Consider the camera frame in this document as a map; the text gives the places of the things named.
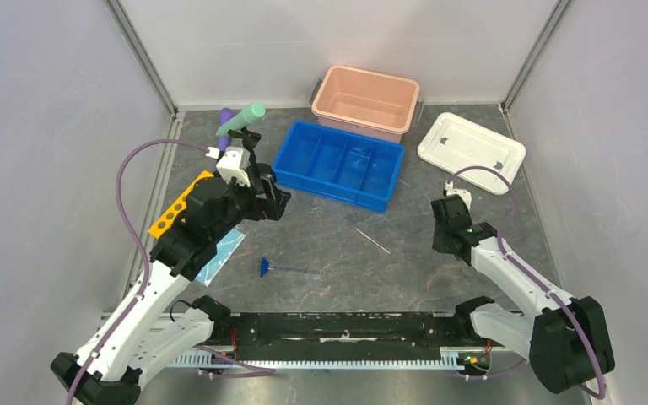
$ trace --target blue pushpin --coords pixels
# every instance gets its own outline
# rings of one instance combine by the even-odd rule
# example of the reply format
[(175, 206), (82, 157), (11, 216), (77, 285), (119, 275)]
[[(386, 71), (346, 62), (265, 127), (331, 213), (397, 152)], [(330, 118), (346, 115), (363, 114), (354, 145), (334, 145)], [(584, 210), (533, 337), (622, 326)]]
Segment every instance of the blue pushpin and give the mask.
[(262, 262), (259, 265), (259, 277), (264, 277), (270, 270), (277, 270), (278, 272), (287, 272), (293, 274), (309, 274), (309, 270), (299, 267), (280, 267), (280, 266), (271, 266), (269, 260), (266, 257), (262, 258)]

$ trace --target black bracket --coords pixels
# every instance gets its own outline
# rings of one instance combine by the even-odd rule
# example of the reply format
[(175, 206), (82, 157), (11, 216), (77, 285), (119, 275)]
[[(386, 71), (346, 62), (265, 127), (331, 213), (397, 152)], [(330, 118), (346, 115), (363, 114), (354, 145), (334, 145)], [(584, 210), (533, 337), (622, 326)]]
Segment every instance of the black bracket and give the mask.
[[(590, 340), (602, 373), (614, 370), (615, 360), (602, 307), (592, 297), (571, 299), (568, 308)], [(543, 310), (535, 317), (530, 342), (530, 366), (540, 382), (561, 393), (595, 378), (590, 358), (562, 309)]]
[(471, 321), (471, 314), (478, 308), (486, 304), (493, 304), (492, 298), (484, 295), (473, 298), (466, 302), (456, 305), (456, 312), (453, 319), (456, 320), (456, 327), (458, 328), (462, 337), (468, 342), (477, 342), (481, 337), (473, 329), (473, 322)]
[(225, 330), (225, 325), (229, 324), (232, 311), (222, 303), (209, 295), (204, 295), (192, 302), (192, 308), (198, 308), (200, 311), (208, 314), (210, 321), (214, 324), (213, 335), (218, 336)]
[(446, 195), (431, 202), (435, 228), (433, 249), (439, 253), (454, 255), (471, 265), (471, 248), (481, 240), (496, 236), (495, 229), (487, 222), (473, 224), (466, 203), (457, 194)]
[[(51, 371), (66, 390), (70, 389), (80, 368), (78, 356), (71, 353), (59, 353), (51, 362)], [(140, 369), (128, 367), (119, 381), (101, 381), (98, 373), (95, 374), (86, 371), (78, 384), (75, 397), (84, 405), (134, 405), (138, 401)]]

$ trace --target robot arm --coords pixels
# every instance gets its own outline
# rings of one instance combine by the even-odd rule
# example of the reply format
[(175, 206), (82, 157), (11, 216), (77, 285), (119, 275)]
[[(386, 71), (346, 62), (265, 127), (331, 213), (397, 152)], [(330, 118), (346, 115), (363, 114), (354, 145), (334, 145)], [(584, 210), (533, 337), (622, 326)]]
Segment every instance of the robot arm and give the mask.
[(593, 298), (576, 299), (532, 269), (490, 224), (473, 224), (460, 196), (446, 196), (431, 207), (436, 221), (434, 250), (455, 255), (490, 278), (522, 312), (504, 310), (488, 297), (460, 304), (456, 317), (470, 338), (490, 338), (510, 348), (530, 362), (546, 388), (560, 393), (595, 377), (561, 302), (582, 325), (602, 373), (614, 369), (605, 316)]
[[(145, 338), (160, 314), (217, 254), (217, 243), (243, 219), (279, 220), (291, 194), (280, 191), (269, 165), (256, 162), (259, 134), (230, 129), (243, 148), (212, 151), (217, 173), (202, 178), (186, 195), (186, 209), (158, 238), (150, 252), (149, 280), (138, 295), (133, 288), (109, 321), (75, 354), (60, 353), (51, 370), (68, 389), (76, 374), (90, 361), (78, 382), (76, 398), (86, 405), (134, 404), (140, 391), (175, 357), (210, 338), (215, 322), (229, 310), (210, 297), (196, 300), (184, 316), (155, 336)], [(115, 319), (129, 308), (127, 317), (99, 351), (96, 345)]]

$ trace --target yellow block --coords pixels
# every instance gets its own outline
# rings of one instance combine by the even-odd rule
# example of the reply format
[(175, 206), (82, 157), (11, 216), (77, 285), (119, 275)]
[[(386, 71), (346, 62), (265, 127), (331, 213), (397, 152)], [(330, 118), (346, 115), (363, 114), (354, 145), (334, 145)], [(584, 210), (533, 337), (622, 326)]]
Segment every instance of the yellow block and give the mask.
[(172, 222), (175, 220), (177, 214), (185, 209), (185, 197), (187, 197), (187, 194), (190, 194), (192, 188), (195, 187), (195, 183), (197, 183), (201, 179), (212, 176), (213, 174), (206, 170), (200, 173), (197, 179), (190, 183), (190, 186), (188, 186), (187, 189), (185, 189), (185, 191), (183, 191), (182, 194), (175, 200), (175, 202), (173, 202), (172, 205), (170, 205), (170, 207), (162, 215), (160, 215), (160, 218), (155, 221), (150, 229), (148, 229), (148, 233), (150, 233), (155, 239), (158, 239), (166, 230), (170, 228), (170, 226), (172, 226)]

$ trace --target white plastic lid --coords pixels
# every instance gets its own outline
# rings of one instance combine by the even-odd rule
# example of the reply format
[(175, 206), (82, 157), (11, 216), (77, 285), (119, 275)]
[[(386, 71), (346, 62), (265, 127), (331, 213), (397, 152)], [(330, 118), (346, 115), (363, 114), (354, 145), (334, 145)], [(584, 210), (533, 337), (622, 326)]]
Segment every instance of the white plastic lid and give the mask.
[[(418, 156), (436, 167), (456, 173), (468, 166), (497, 170), (510, 183), (516, 178), (526, 155), (522, 143), (450, 112), (439, 115), (418, 146)], [(483, 170), (470, 170), (461, 178), (496, 195), (508, 187), (497, 176)]]

